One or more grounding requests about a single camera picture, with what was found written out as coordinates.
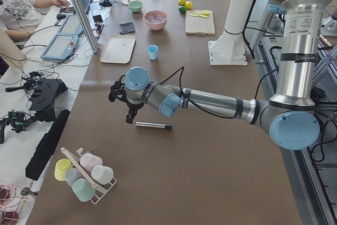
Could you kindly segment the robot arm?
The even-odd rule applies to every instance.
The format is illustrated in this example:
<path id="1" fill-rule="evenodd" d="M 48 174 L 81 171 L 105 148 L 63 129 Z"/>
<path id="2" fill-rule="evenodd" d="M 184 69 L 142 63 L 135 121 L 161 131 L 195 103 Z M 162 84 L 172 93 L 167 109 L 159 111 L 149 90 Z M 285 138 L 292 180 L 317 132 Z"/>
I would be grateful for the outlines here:
<path id="1" fill-rule="evenodd" d="M 243 100 L 181 86 L 160 85 L 142 67 L 125 77 L 124 100 L 129 108 L 127 123 L 137 111 L 150 105 L 165 116 L 177 108 L 195 107 L 225 119 L 241 119 L 261 127 L 272 141 L 288 150 L 302 150 L 319 137 L 310 98 L 323 9 L 332 0 L 270 0 L 286 10 L 283 45 L 276 93 L 268 101 Z"/>

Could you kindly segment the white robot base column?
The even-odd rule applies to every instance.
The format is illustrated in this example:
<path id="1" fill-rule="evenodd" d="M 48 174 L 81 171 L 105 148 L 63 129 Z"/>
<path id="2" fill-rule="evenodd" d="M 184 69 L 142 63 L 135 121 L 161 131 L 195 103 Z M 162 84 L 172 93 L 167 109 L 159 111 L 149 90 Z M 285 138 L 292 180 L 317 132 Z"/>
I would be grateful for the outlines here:
<path id="1" fill-rule="evenodd" d="M 209 41 L 211 65 L 247 65 L 243 32 L 253 0 L 231 0 L 223 34 Z"/>

